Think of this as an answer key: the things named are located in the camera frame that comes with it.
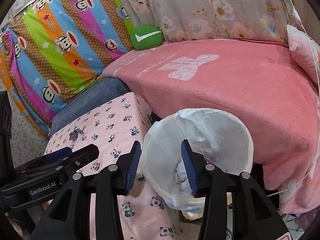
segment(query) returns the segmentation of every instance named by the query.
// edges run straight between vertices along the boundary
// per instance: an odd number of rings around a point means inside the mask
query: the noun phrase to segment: pink and white pillow
[[[318,84],[316,68],[320,78],[319,58],[320,58],[320,46],[309,36],[306,36],[304,32],[299,31],[296,27],[287,25],[289,49],[292,58],[298,63],[298,65],[308,74],[315,84]],[[310,42],[313,55],[316,60],[313,59],[311,49],[308,43]]]

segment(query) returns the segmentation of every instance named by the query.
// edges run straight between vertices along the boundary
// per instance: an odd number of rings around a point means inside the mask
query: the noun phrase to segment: brown patterned stripe
[[[109,65],[113,59],[106,52],[106,48],[100,43],[96,35],[91,33],[83,24],[76,7],[72,4],[71,0],[60,0],[66,13],[73,19],[77,28],[81,32],[82,36],[85,38],[90,48],[95,52],[95,54],[100,58],[103,65]]]
[[[4,61],[5,64],[7,65],[8,68],[8,72],[9,72],[9,76],[11,77],[12,81],[14,84],[17,84],[17,81],[15,79],[15,77],[12,74],[12,70],[11,70],[11,60],[10,60],[10,49],[8,46],[8,41],[6,39],[5,36],[2,37],[2,41],[3,41],[3,45],[4,45]],[[28,99],[25,90],[23,88],[20,88],[19,86],[16,86],[16,89],[18,90],[18,92],[23,95],[23,97],[25,98],[25,100],[28,102],[28,104],[33,108],[33,110],[36,112],[36,114],[46,123],[45,118],[43,115],[41,115],[41,113],[36,109],[36,106],[34,106]]]
[[[122,45],[128,50],[134,50],[131,42],[130,42],[130,36],[127,31],[127,27],[124,24],[124,21],[119,17],[117,13],[117,6],[114,0],[99,0],[102,4],[104,10],[108,14],[108,17],[116,30]]]
[[[22,36],[26,40],[27,47],[25,49],[25,53],[40,75],[45,80],[52,79],[55,81],[61,89],[61,95],[59,98],[66,103],[70,102],[76,96],[76,94],[68,87],[64,80],[52,68],[47,59],[41,54],[21,18],[14,23],[12,29],[17,36]]]

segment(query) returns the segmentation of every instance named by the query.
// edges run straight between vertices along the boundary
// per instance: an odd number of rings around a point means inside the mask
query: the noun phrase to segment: white check mark
[[[150,36],[152,36],[152,35],[155,35],[155,34],[157,34],[157,33],[161,33],[161,31],[156,31],[156,32],[153,32],[153,33],[148,33],[148,34],[145,34],[145,35],[142,35],[142,36],[138,36],[137,34],[135,34],[135,36],[136,36],[137,42],[140,42],[140,41],[144,40],[145,38],[150,37]]]

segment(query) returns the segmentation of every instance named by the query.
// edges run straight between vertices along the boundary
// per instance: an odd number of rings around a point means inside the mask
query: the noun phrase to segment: orange stripe
[[[43,17],[49,14],[50,20],[52,24],[55,27],[54,32],[52,31],[51,27],[49,24],[43,19]],[[42,26],[44,27],[46,33],[48,34],[49,38],[55,43],[55,41],[58,39],[60,36],[66,36],[65,33],[63,33],[62,29],[60,28],[56,18],[54,17],[53,13],[51,12],[50,8],[48,5],[45,5],[42,10],[37,10],[36,15],[41,22]],[[64,52],[62,54],[64,59],[67,61],[67,63],[79,74],[79,76],[85,81],[89,81],[93,77],[96,76],[96,74],[87,66],[87,64],[82,60],[78,52],[75,50],[75,48],[72,47],[71,51]],[[80,65],[83,67],[83,69],[79,68],[79,65],[75,66],[73,64],[75,59],[79,59]]]
[[[13,95],[13,83],[12,80],[9,76],[9,72],[7,69],[7,66],[5,64],[4,61],[4,55],[2,53],[2,49],[0,49],[0,75],[1,75],[1,79],[5,85],[5,88],[7,89],[7,92],[9,93],[9,95],[11,95],[11,97],[13,98],[13,100],[15,101],[15,103],[17,104],[17,106],[19,107],[19,109],[22,112],[27,111],[26,107],[24,106],[24,104],[20,101],[17,100],[17,98],[15,97],[15,95]],[[37,125],[37,123],[33,120],[33,118],[31,117],[30,114],[27,114],[26,118],[33,124],[33,126],[44,136],[44,137],[48,137],[41,129],[40,127]]]

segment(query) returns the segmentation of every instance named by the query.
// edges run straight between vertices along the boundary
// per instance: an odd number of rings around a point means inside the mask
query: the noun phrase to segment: trash bin
[[[180,110],[153,124],[145,135],[140,159],[144,176],[170,208],[197,212],[204,207],[204,197],[180,191],[175,179],[184,139],[194,152],[224,172],[251,172],[252,138],[237,117],[210,108]]]

